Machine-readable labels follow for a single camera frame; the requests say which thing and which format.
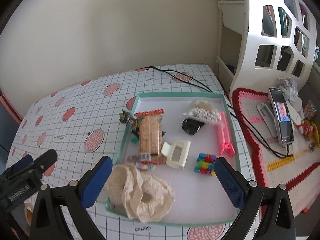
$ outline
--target tray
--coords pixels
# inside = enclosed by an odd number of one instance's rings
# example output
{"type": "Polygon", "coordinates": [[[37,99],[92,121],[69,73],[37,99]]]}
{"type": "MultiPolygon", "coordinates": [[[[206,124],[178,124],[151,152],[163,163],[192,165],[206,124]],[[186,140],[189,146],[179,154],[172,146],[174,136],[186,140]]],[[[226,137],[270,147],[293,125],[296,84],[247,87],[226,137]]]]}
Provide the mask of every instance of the tray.
{"type": "MultiPolygon", "coordinates": [[[[172,143],[173,140],[189,140],[191,142],[187,162],[184,170],[176,170],[167,165],[160,165],[152,171],[153,174],[167,180],[175,191],[175,202],[170,212],[161,220],[161,224],[171,226],[204,226],[232,222],[238,209],[231,204],[227,194],[216,176],[202,175],[193,172],[199,153],[217,155],[218,140],[216,127],[206,124],[199,132],[191,136],[182,130],[185,117],[181,114],[188,110],[189,104],[195,100],[207,100],[214,103],[219,111],[224,111],[228,119],[228,126],[233,127],[231,116],[224,96],[215,93],[200,92],[159,92],[142,93],[135,100],[132,115],[141,111],[164,109],[161,121],[162,130],[166,132],[163,142],[172,143]]],[[[237,150],[233,129],[230,131],[231,141],[237,150]]],[[[130,142],[134,135],[130,127],[125,129],[121,147],[117,154],[116,164],[124,163],[128,156],[138,154],[139,144],[130,142]]],[[[240,171],[239,157],[232,158],[223,155],[231,166],[240,171]]],[[[125,210],[114,206],[107,200],[106,210],[118,215],[126,216],[125,210]]]]}

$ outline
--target grid pattern sheet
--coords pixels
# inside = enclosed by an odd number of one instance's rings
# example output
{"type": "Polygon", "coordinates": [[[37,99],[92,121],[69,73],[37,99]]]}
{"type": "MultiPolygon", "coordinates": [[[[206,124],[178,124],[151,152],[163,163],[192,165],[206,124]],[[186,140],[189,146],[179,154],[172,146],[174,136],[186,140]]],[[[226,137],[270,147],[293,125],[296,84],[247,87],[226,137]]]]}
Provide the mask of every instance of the grid pattern sheet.
{"type": "MultiPolygon", "coordinates": [[[[206,84],[214,93],[224,93],[207,65],[170,65],[161,66],[160,69],[188,73],[206,84]]],[[[181,74],[177,75],[180,79],[185,78],[181,74]]],[[[143,92],[204,90],[180,83],[167,73],[142,68],[83,82],[53,93],[30,107],[13,141],[7,167],[25,154],[30,154],[35,160],[46,150],[53,148],[58,153],[58,161],[46,172],[42,181],[50,187],[60,187],[73,179],[79,180],[104,155],[115,162],[125,130],[125,125],[119,123],[118,114],[123,110],[130,110],[134,97],[143,92]]],[[[247,180],[255,179],[240,125],[233,117],[232,122],[242,174],[247,180]]],[[[36,197],[37,194],[34,194],[25,202],[34,204],[36,197]]],[[[68,209],[62,207],[62,210],[74,239],[81,239],[68,209]]],[[[102,235],[111,240],[214,240],[220,239],[230,227],[230,224],[200,228],[142,224],[107,213],[105,203],[99,201],[87,211],[102,235]]],[[[259,222],[257,214],[246,239],[252,239],[259,222]]]]}

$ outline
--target black toy car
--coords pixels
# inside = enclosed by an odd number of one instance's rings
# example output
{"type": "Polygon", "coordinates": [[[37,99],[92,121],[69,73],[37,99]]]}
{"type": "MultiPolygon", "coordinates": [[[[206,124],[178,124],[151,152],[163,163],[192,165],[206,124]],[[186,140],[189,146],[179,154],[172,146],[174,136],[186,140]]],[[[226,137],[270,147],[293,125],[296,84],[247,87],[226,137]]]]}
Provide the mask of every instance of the black toy car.
{"type": "Polygon", "coordinates": [[[204,125],[203,122],[199,122],[193,119],[186,118],[182,122],[182,129],[190,135],[196,134],[200,130],[200,128],[204,125]]]}

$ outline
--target pink plastic clip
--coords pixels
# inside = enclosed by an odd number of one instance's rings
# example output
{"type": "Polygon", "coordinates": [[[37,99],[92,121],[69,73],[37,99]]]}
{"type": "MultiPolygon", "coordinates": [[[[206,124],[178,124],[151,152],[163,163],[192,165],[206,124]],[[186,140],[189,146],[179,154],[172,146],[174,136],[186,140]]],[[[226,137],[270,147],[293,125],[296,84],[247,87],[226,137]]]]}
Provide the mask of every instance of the pink plastic clip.
{"type": "Polygon", "coordinates": [[[230,141],[230,134],[229,134],[229,128],[228,123],[226,119],[226,114],[221,111],[221,120],[224,123],[224,127],[217,125],[217,134],[218,134],[218,141],[219,141],[219,152],[218,155],[221,156],[224,151],[227,151],[227,154],[229,157],[232,157],[235,155],[235,149],[233,148],[233,145],[230,141]]]}

